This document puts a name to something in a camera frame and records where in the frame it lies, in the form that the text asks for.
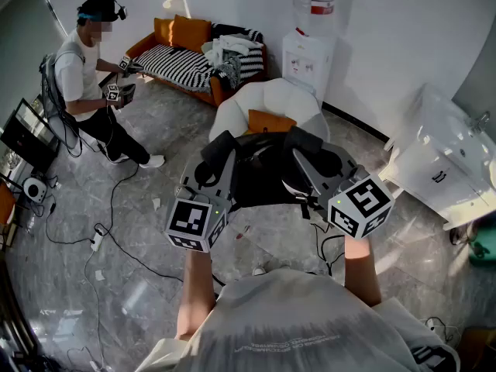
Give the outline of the orange couch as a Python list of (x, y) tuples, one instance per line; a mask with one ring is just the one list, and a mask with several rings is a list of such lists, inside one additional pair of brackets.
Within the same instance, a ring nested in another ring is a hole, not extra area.
[[(155, 36), (154, 36), (154, 31), (153, 31), (150, 35), (146, 36), (144, 39), (140, 40), (137, 44), (132, 46), (126, 52), (126, 54), (128, 57), (130, 57), (133, 60), (134, 58), (137, 58), (139, 55), (141, 55), (145, 51), (155, 47), (156, 45), (159, 45), (159, 43), (156, 41)], [(210, 85), (211, 85), (212, 93), (210, 95), (206, 94), (206, 93), (201, 93), (201, 92), (186, 91), (182, 88), (179, 88), (177, 85), (171, 84), (170, 82), (160, 80), (160, 79), (155, 78), (155, 77), (151, 77), (151, 78), (156, 79), (158, 81), (161, 81), (167, 85), (170, 85), (171, 87), (177, 88), (177, 89), (179, 89), (179, 90), (181, 90), (187, 94), (193, 95), (196, 98), (199, 98), (202, 101), (207, 102), (210, 105), (214, 105), (215, 107), (217, 107), (217, 106), (221, 105), (221, 103), (224, 102), (226, 99), (233, 96), (236, 93), (236, 91), (238, 91), (245, 84), (248, 84), (250, 82), (262, 81), (266, 78), (266, 75), (267, 75), (267, 48), (266, 48), (266, 46), (264, 49), (265, 49), (265, 51), (264, 51), (265, 71), (263, 73), (259, 73), (255, 76), (252, 76), (247, 81), (244, 81), (243, 83), (239, 84), (239, 87), (233, 91), (223, 91), (220, 87), (219, 80), (211, 79), (211, 78), (210, 78)]]

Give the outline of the teal bag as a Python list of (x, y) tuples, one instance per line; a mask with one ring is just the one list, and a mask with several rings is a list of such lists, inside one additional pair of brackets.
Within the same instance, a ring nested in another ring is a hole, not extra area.
[(496, 220), (479, 224), (469, 245), (469, 261), (472, 265), (496, 269)]

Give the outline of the black sandal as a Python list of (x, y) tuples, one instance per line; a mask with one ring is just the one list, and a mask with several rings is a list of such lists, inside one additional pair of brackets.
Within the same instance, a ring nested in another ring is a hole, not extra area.
[(449, 231), (449, 241), (454, 245), (472, 243), (477, 238), (477, 223), (470, 222)]

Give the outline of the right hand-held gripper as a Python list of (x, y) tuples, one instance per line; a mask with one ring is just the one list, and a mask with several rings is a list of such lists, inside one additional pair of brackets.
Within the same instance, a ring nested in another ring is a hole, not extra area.
[(317, 195), (327, 223), (354, 239), (362, 239), (386, 222), (394, 206), (392, 193), (377, 174), (357, 167), (349, 153), (322, 151), (322, 174), (315, 166), (319, 151), (294, 148), (292, 154), (298, 174), (292, 191)]

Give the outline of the black white striped blanket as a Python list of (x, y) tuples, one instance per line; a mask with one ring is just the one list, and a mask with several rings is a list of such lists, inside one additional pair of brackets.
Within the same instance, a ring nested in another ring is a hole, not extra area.
[(133, 59), (147, 76), (177, 85), (186, 91), (211, 94), (214, 67), (202, 53), (162, 44)]

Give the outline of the orange chair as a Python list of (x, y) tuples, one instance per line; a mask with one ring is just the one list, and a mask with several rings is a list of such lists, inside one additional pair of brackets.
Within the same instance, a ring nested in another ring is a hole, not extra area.
[(10, 247), (17, 225), (14, 223), (16, 199), (3, 180), (0, 180), (0, 248)]

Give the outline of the chrome faucet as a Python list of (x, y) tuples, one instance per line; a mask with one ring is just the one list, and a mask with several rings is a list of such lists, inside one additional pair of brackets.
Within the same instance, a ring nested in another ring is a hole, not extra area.
[(491, 113), (489, 111), (483, 112), (476, 118), (471, 118), (469, 121), (470, 130), (474, 133), (482, 133), (485, 130), (485, 126), (489, 122)]

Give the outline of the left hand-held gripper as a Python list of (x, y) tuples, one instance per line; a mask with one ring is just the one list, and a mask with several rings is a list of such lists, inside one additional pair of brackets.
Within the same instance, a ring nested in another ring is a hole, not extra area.
[(187, 164), (182, 183), (170, 201), (165, 225), (166, 237), (172, 245), (201, 253), (211, 250), (228, 225), (235, 164), (236, 151), (232, 150), (219, 185), (214, 170), (204, 160)]

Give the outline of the person's right forearm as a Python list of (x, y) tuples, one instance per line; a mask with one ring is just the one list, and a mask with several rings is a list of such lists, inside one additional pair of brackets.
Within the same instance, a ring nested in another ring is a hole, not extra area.
[(370, 307), (380, 304), (381, 290), (369, 239), (345, 236), (344, 257), (345, 288)]

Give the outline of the brown cardboard box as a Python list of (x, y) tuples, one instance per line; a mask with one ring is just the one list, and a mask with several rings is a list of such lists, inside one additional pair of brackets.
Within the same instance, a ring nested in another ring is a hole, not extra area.
[(496, 328), (466, 328), (456, 351), (460, 372), (496, 372)]

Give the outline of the white round armchair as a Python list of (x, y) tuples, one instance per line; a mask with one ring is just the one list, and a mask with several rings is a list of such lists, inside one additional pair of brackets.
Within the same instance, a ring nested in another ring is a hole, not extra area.
[(317, 99), (283, 78), (250, 82), (219, 107), (208, 135), (210, 141), (228, 130), (234, 137), (248, 130), (249, 110), (288, 117), (305, 131), (330, 141), (328, 124)]

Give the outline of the white water dispenser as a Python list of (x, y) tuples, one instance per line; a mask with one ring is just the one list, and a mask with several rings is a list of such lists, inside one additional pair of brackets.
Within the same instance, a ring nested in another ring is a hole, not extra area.
[(312, 37), (299, 28), (283, 38), (282, 77), (305, 89), (321, 105), (329, 82), (336, 36)]

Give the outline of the black backpack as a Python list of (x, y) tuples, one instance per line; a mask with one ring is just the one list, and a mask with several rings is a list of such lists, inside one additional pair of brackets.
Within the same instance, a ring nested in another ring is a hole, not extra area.
[(304, 219), (309, 219), (310, 211), (323, 217), (317, 195), (307, 196), (292, 191), (292, 185), (298, 179), (292, 154), (294, 148), (311, 153), (319, 151), (315, 166), (320, 174), (322, 151), (345, 151), (300, 127), (292, 126), (286, 133), (256, 133), (239, 137), (234, 137), (226, 130), (201, 151), (201, 158), (214, 170), (219, 184), (229, 153), (236, 151), (230, 194), (232, 211), (288, 204), (300, 205)]

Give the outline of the small orange cushion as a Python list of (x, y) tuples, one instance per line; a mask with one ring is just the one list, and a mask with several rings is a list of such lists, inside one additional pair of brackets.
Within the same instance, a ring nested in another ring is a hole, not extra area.
[(297, 122), (291, 118), (262, 112), (255, 109), (249, 110), (248, 130), (245, 135), (256, 133), (286, 133)]

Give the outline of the white washbasin cabinet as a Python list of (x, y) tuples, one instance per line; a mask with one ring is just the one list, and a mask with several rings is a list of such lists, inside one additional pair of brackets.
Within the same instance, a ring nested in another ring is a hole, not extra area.
[(496, 211), (496, 143), (434, 86), (423, 85), (384, 148), (380, 178), (442, 216), (445, 230)]

